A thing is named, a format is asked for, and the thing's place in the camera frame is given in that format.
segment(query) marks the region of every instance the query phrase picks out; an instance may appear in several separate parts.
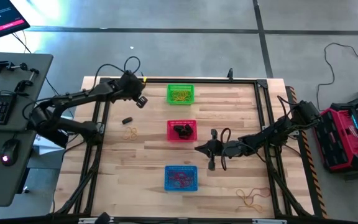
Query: red basket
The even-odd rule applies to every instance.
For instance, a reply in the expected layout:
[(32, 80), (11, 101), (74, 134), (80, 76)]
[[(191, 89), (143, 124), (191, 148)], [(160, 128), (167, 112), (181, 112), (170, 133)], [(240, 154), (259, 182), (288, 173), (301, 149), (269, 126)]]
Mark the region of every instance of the red basket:
[[(175, 125), (190, 125), (193, 130), (193, 134), (189, 137), (189, 139), (181, 139), (179, 138), (179, 134), (173, 130)], [(197, 122), (196, 120), (171, 120), (167, 121), (167, 140), (168, 141), (176, 141), (176, 142), (190, 142), (197, 140)]]

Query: gray floor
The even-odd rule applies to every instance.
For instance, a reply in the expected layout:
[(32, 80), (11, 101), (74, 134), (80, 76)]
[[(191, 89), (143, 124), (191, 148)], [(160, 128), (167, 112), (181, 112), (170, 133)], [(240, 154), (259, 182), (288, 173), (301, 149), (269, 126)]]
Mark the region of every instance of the gray floor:
[[(256, 29), (252, 0), (12, 0), (32, 26), (82, 28)], [(259, 0), (264, 29), (358, 30), (358, 0)], [(35, 53), (55, 56), (48, 74), (57, 91), (79, 90), (82, 78), (103, 63), (122, 66), (128, 56), (142, 60), (148, 76), (266, 77), (258, 34), (169, 34), (119, 32), (26, 32)], [(295, 88), (298, 99), (316, 103), (316, 85), (330, 82), (323, 49), (330, 42), (355, 47), (358, 35), (266, 35), (273, 76)], [(0, 52), (22, 52), (13, 38), (0, 38)], [(349, 49), (328, 48), (336, 82), (320, 91), (322, 108), (357, 96), (358, 59)], [(102, 75), (119, 75), (106, 68)], [(45, 85), (40, 97), (52, 95)], [(308, 135), (328, 215), (358, 221), (358, 180), (327, 173)], [(30, 194), (0, 208), (0, 218), (48, 213), (58, 171), (34, 169)]]

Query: wooden table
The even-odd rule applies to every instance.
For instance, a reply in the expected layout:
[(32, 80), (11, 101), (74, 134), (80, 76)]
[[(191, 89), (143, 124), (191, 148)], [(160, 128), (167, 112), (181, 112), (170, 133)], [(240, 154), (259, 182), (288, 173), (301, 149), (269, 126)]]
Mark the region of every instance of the wooden table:
[[(93, 80), (93, 77), (84, 77), (82, 88), (91, 88)], [(287, 99), (284, 81), (267, 81), (274, 118), (277, 119), (283, 116), (277, 95)], [(166, 102), (166, 86), (166, 83), (148, 83), (144, 95), (149, 102), (143, 109), (136, 107), (133, 101), (117, 101), (111, 105), (92, 216), (107, 212), (115, 217), (273, 218), (270, 197), (255, 197), (254, 203), (263, 206), (262, 213), (253, 208), (238, 208), (244, 202), (236, 195), (237, 189), (249, 194), (253, 188), (269, 187), (266, 165), (256, 155), (227, 159), (227, 171), (222, 170), (217, 157), (216, 170), (210, 171), (208, 158), (194, 150), (195, 146), (211, 139), (212, 128), (219, 134), (223, 128), (231, 128), (232, 139), (260, 131), (254, 87), (246, 84), (195, 84), (195, 103), (173, 106)], [(75, 120), (91, 120), (93, 109), (94, 103), (77, 107)], [(268, 124), (267, 112), (264, 114)], [(121, 121), (129, 116), (133, 117), (133, 122), (123, 125)], [(166, 125), (170, 119), (196, 119), (198, 140), (167, 142)], [(137, 128), (136, 140), (122, 138), (127, 127)], [(81, 141), (78, 138), (70, 145)], [(289, 139), (287, 144), (298, 150), (296, 141)], [(57, 209), (78, 185), (85, 147), (79, 146), (64, 157), (55, 192)], [(289, 189), (302, 206), (313, 213), (301, 158), (283, 147), (282, 160)], [(197, 166), (198, 191), (164, 191), (166, 165)], [(280, 190), (277, 192), (283, 211), (282, 193)], [(87, 195), (86, 189), (82, 207)]]

